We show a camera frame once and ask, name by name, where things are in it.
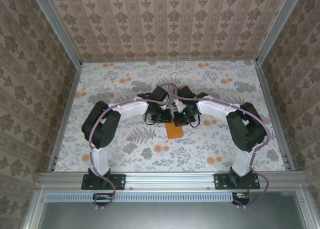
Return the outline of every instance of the aluminum frame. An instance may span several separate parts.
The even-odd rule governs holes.
[[[36,2],[39,4],[55,34],[58,36],[61,44],[63,45],[66,53],[68,53],[75,68],[80,68],[81,56],[79,55],[79,52],[71,41],[70,36],[68,36],[68,33],[66,32],[63,24],[59,21],[58,16],[56,15],[52,5],[50,4],[50,0],[36,0]]]
[[[276,136],[279,148],[281,149],[281,151],[283,153],[285,153],[285,157],[287,158],[287,162],[289,164],[289,169],[292,171],[295,171],[296,167],[295,167],[294,161],[291,157],[284,131],[282,130],[282,127],[281,127],[281,123],[280,123],[280,120],[279,120],[279,117],[277,114],[276,106],[275,106],[274,101],[272,99],[271,92],[268,87],[268,82],[267,82],[263,67],[262,67],[261,63],[255,63],[254,66],[255,66],[255,71],[256,71],[256,74],[257,74],[259,82],[260,82],[260,86],[261,86],[261,90],[262,90],[262,93],[264,96],[265,104],[266,104],[266,107],[269,111],[270,120],[271,120],[273,129],[274,129],[274,134]]]
[[[53,150],[52,150],[52,154],[51,154],[51,158],[50,158],[50,162],[49,162],[49,165],[48,165],[47,172],[52,172],[54,170],[54,165],[55,165],[56,159],[57,159],[58,154],[59,154],[60,149],[61,149],[61,145],[62,145],[62,141],[63,141],[64,136],[65,136],[65,132],[66,132],[66,128],[67,128],[68,119],[69,119],[69,116],[70,116],[72,104],[74,102],[75,95],[76,95],[76,92],[77,92],[77,87],[78,87],[78,83],[79,83],[79,80],[80,80],[81,71],[82,71],[81,67],[75,71],[73,82],[72,82],[72,86],[71,86],[71,89],[70,89],[70,94],[69,94],[68,100],[66,101],[66,105],[65,105],[65,108],[64,108],[61,124],[60,124],[59,131],[58,131],[58,134],[57,134],[56,139],[55,139],[55,143],[54,143],[54,146],[53,146]]]
[[[255,61],[254,57],[230,58],[167,58],[167,59],[129,59],[129,60],[84,60],[82,63],[147,63],[147,62],[201,62],[201,61]]]
[[[45,203],[93,203],[95,192],[47,192]],[[96,202],[106,202],[97,198]],[[121,191],[114,197],[115,203],[201,203],[233,202],[232,192],[132,192]]]
[[[174,192],[243,192],[244,190],[216,190],[214,175],[224,172],[124,172],[126,174],[126,185],[124,191],[127,193]],[[315,214],[313,201],[307,191],[307,183],[302,171],[262,171],[269,180],[269,192],[296,192],[300,209],[308,229],[319,228],[319,218]],[[38,185],[35,189],[29,213],[27,215],[24,229],[36,229],[45,206],[48,193],[64,192],[79,193],[84,172],[51,172],[41,173]],[[264,178],[259,177],[262,192],[266,186]],[[86,192],[111,193],[110,190],[88,190]]]
[[[285,0],[278,15],[276,16],[273,25],[271,26],[267,36],[265,37],[262,46],[259,49],[258,54],[256,55],[256,61],[258,63],[263,63],[266,59],[271,47],[275,43],[279,33],[284,27],[287,19],[289,18],[291,12],[295,8],[298,0]]]

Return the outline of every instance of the table surface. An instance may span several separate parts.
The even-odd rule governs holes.
[[[159,61],[84,63],[56,163],[56,172],[85,172],[89,146],[81,126],[98,101],[119,103],[157,85],[189,86],[232,104],[252,103],[271,132],[271,141],[255,157],[257,171],[284,171],[255,65],[237,61]],[[168,140],[164,124],[146,125],[142,115],[122,121],[108,146],[113,172],[229,171],[235,155],[228,125],[201,115],[197,128],[183,127],[183,137]]]

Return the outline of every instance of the wooden block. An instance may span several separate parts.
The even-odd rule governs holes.
[[[174,121],[172,120],[171,123],[165,124],[166,133],[168,134],[168,139],[177,139],[182,138],[184,132],[182,131],[182,126],[175,126]]]

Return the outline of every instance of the purple cable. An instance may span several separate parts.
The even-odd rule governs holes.
[[[263,129],[264,129],[265,132],[266,132],[266,141],[265,141],[264,143],[262,143],[260,146],[258,146],[258,147],[253,151],[253,154],[252,154],[252,157],[251,157],[251,161],[250,161],[250,164],[249,164],[249,168],[252,170],[253,173],[255,173],[255,174],[257,174],[258,176],[260,176],[260,177],[262,177],[262,178],[265,179],[265,181],[266,181],[266,186],[265,186],[262,194],[258,197],[258,199],[255,200],[254,202],[246,205],[246,207],[252,206],[252,205],[254,205],[255,203],[257,203],[257,202],[266,194],[266,192],[267,192],[267,190],[268,190],[268,187],[269,187],[269,180],[268,180],[264,175],[262,175],[261,173],[256,172],[256,171],[253,169],[253,167],[252,167],[257,152],[258,152],[261,148],[263,148],[264,146],[266,146],[266,145],[269,143],[269,141],[270,141],[271,135],[270,135],[270,131],[269,131],[269,129],[267,128],[266,124],[265,124],[262,120],[260,120],[257,116],[255,116],[254,114],[252,114],[251,112],[246,111],[246,110],[244,110],[244,109],[242,109],[242,108],[240,108],[240,107],[238,107],[238,106],[232,105],[232,104],[230,104],[230,103],[218,101],[218,100],[215,100],[215,99],[212,99],[212,98],[211,98],[211,99],[209,99],[209,98],[184,98],[184,97],[180,97],[180,96],[177,96],[177,95],[176,95],[175,97],[178,98],[178,99],[180,99],[180,100],[186,100],[186,101],[207,101],[207,102],[215,102],[215,103],[218,103],[218,104],[227,106],[227,107],[231,107],[231,108],[233,108],[233,109],[237,109],[237,110],[239,110],[239,111],[241,111],[241,112],[243,112],[243,113],[251,116],[252,118],[256,119],[256,120],[261,124],[261,126],[263,127]]]
[[[167,101],[165,102],[166,104],[168,103],[172,103],[174,100],[171,99],[170,101]],[[96,167],[95,167],[95,163],[94,163],[94,159],[93,159],[93,152],[94,152],[94,146],[92,145],[92,137],[94,135],[94,132],[100,122],[100,120],[105,116],[105,114],[107,114],[107,112],[109,112],[110,110],[114,109],[114,108],[117,108],[119,106],[124,106],[126,104],[129,104],[129,103],[132,103],[132,102],[136,102],[136,103],[141,103],[141,102],[150,102],[150,103],[157,103],[157,104],[163,104],[164,102],[163,101],[157,101],[157,100],[149,100],[149,99],[132,99],[132,100],[128,100],[128,101],[125,101],[125,102],[121,102],[121,103],[118,103],[118,104],[115,104],[115,105],[112,105],[110,106],[108,109],[106,109],[100,116],[99,118],[96,120],[95,124],[93,125],[93,128],[90,132],[90,135],[89,135],[89,140],[88,140],[88,143],[89,143],[89,147],[90,147],[90,162],[92,164],[92,169],[93,171],[95,172],[95,174],[102,178],[103,180],[107,181],[111,186],[112,186],[112,190],[113,190],[113,193],[112,193],[112,197],[110,199],[110,201],[104,206],[104,207],[108,207],[112,201],[115,199],[115,196],[116,196],[116,188],[115,188],[115,185],[106,177],[104,177],[103,175],[101,175]],[[97,207],[97,198],[94,200],[94,205]]]
[[[165,83],[165,84],[163,84],[161,87],[163,87],[163,86],[172,86],[172,87],[174,87],[174,88],[176,89],[175,93],[178,92],[178,87],[177,87],[174,83]],[[267,189],[268,189],[268,187],[269,187],[269,181],[268,181],[268,179],[267,179],[264,175],[256,172],[256,171],[252,168],[252,165],[253,165],[253,163],[254,163],[254,159],[255,159],[255,156],[256,156],[257,152],[258,152],[262,147],[264,147],[265,145],[267,145],[267,144],[269,143],[269,141],[270,141],[270,137],[271,137],[270,131],[269,131],[269,129],[267,128],[267,126],[265,125],[265,123],[264,123],[262,120],[260,120],[257,116],[255,116],[254,114],[252,114],[251,112],[246,111],[246,110],[244,110],[244,109],[242,109],[242,108],[240,108],[240,107],[238,107],[238,106],[234,106],[234,105],[232,105],[232,104],[230,104],[230,103],[218,101],[218,100],[215,100],[215,99],[212,99],[212,98],[211,98],[211,99],[208,99],[208,98],[184,98],[184,97],[178,96],[178,95],[175,94],[175,93],[173,93],[173,94],[170,93],[170,94],[171,94],[173,97],[178,98],[178,99],[180,99],[180,100],[185,100],[185,101],[207,101],[207,102],[215,102],[215,103],[218,103],[218,104],[221,104],[221,105],[224,105],[224,106],[231,107],[231,108],[233,108],[233,109],[239,110],[239,111],[241,111],[241,112],[243,112],[243,113],[251,116],[252,118],[256,119],[256,120],[261,124],[261,126],[264,128],[264,130],[266,131],[266,135],[267,135],[266,141],[265,141],[263,144],[261,144],[260,146],[258,146],[258,147],[254,150],[253,155],[252,155],[252,157],[251,157],[250,164],[249,164],[249,168],[252,170],[252,172],[255,173],[255,174],[257,174],[258,176],[263,177],[263,178],[265,179],[265,181],[266,181],[265,189],[264,189],[264,191],[262,192],[262,194],[260,195],[260,197],[259,197],[257,200],[255,200],[254,202],[252,202],[252,203],[250,203],[250,204],[248,204],[248,205],[246,205],[246,206],[247,206],[247,207],[248,207],[248,206],[252,206],[252,205],[254,205],[255,203],[257,203],[257,202],[265,195],[265,193],[267,192]],[[173,100],[173,98],[172,98],[171,100],[165,102],[165,104],[172,103],[173,101],[174,101],[174,100]],[[104,117],[104,115],[105,115],[107,112],[109,112],[110,110],[112,110],[112,109],[114,109],[114,108],[117,108],[117,107],[119,107],[119,106],[124,106],[124,105],[129,104],[129,103],[132,103],[132,102],[137,102],[137,103],[139,103],[139,102],[150,102],[150,103],[157,103],[157,104],[163,104],[163,103],[164,103],[163,101],[156,101],[156,100],[150,100],[150,99],[132,99],[132,100],[129,100],[129,101],[125,101],[125,102],[121,102],[121,103],[115,104],[115,105],[109,107],[108,109],[106,109],[106,110],[100,115],[100,117],[96,120],[96,122],[95,122],[95,124],[94,124],[94,126],[93,126],[93,128],[92,128],[92,130],[91,130],[91,133],[90,133],[90,135],[89,135],[88,143],[89,143],[89,147],[90,147],[90,161],[91,161],[91,164],[92,164],[92,168],[93,168],[95,174],[96,174],[98,177],[102,178],[103,180],[107,181],[107,182],[112,186],[112,189],[113,189],[112,197],[111,197],[110,201],[109,201],[104,207],[108,207],[108,206],[112,203],[112,201],[114,200],[114,198],[115,198],[115,196],[116,196],[116,188],[115,188],[114,184],[113,184],[108,178],[106,178],[106,177],[104,177],[103,175],[101,175],[101,174],[97,171],[97,169],[96,169],[96,167],[95,167],[95,163],[94,163],[94,160],[93,160],[93,157],[92,157],[92,155],[93,155],[93,150],[94,150],[94,147],[93,147],[93,145],[92,145],[92,137],[93,137],[93,134],[94,134],[94,132],[95,132],[95,130],[96,130],[96,128],[97,128],[100,120]],[[95,200],[94,200],[94,205],[95,205],[95,206],[98,206],[98,205],[97,205],[97,198],[98,198],[98,197],[99,197],[99,196],[97,196],[97,197],[95,198]]]

